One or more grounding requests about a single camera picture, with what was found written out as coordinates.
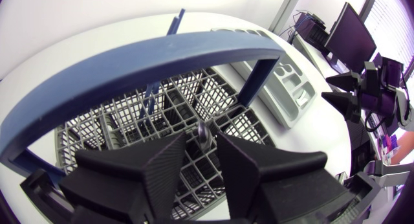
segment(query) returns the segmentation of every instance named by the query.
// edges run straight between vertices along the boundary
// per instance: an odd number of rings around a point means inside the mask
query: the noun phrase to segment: blue handle
[[[247,105],[285,52],[271,39],[235,32],[174,34],[112,49],[76,63],[38,85],[0,126],[0,161],[28,176],[39,167],[63,171],[27,152],[27,146],[86,109],[136,87],[213,65],[257,63],[240,96]]]

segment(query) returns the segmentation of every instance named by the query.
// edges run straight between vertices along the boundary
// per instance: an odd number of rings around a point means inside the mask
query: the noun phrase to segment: window
[[[378,52],[403,63],[405,72],[413,60],[414,30],[402,1],[375,0],[365,25]]]

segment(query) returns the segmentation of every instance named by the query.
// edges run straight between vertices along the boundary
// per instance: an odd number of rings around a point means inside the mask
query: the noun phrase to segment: computer monitor
[[[326,59],[333,69],[340,72],[337,65],[340,60],[356,73],[364,69],[364,62],[371,59],[376,49],[373,38],[349,3],[344,4],[325,47],[332,53],[332,58],[326,56]]]

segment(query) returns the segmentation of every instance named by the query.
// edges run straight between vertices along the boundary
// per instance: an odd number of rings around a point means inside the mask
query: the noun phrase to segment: wire grid
[[[274,145],[250,108],[237,104],[237,93],[213,69],[180,74],[161,81],[158,94],[145,98],[145,87],[108,100],[56,128],[58,166],[71,173],[77,150],[115,150],[185,131],[188,141],[173,219],[196,218],[224,198],[215,139],[200,150],[197,124],[261,144]],[[143,103],[154,101],[149,115]]]

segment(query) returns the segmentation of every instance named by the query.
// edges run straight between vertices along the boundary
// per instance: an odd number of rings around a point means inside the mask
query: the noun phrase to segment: white table
[[[332,69],[332,67],[328,64],[326,59],[323,57],[322,53],[307,43],[300,35],[297,35],[293,41],[293,46],[298,49],[308,60],[312,62],[312,64],[317,68],[319,73],[324,77],[330,77],[338,75],[339,73]],[[338,60],[338,65],[344,72],[348,72],[349,69]],[[372,114],[373,118],[376,120],[376,122],[379,122],[378,116],[376,114]],[[365,112],[361,111],[361,121],[364,123],[365,121]],[[384,130],[382,127],[379,127],[380,135],[384,134]],[[376,158],[378,160],[381,160],[381,153],[378,150],[378,139],[375,137],[374,133],[368,132],[369,140],[371,142],[371,145],[375,151]]]
[[[105,52],[122,45],[144,39],[165,36],[171,20],[176,14],[141,17],[119,23],[113,23],[65,39],[37,53],[19,67],[14,69],[0,83],[0,123],[7,113],[33,88],[74,63],[93,55]],[[329,86],[299,51],[273,33],[247,21],[235,17],[210,13],[186,13],[178,34],[185,32],[210,31],[212,28],[249,28],[265,31],[291,57],[311,81],[318,94],[314,102],[296,125],[286,130],[280,125],[267,107],[255,99],[251,105],[277,148],[289,151],[324,151],[328,155],[325,169],[336,175],[341,172],[349,174],[351,169],[351,144],[347,126],[343,117],[328,104],[321,92],[330,91]],[[244,80],[229,65],[216,67],[218,73],[236,90],[244,84]],[[52,157],[44,156],[43,151],[54,152],[54,141],[43,140],[34,152],[46,161],[56,162]],[[10,207],[22,223],[42,223],[45,220],[25,199],[19,183],[24,179],[0,165],[0,189],[3,191]],[[218,218],[228,217],[227,206],[220,205],[210,215]]]

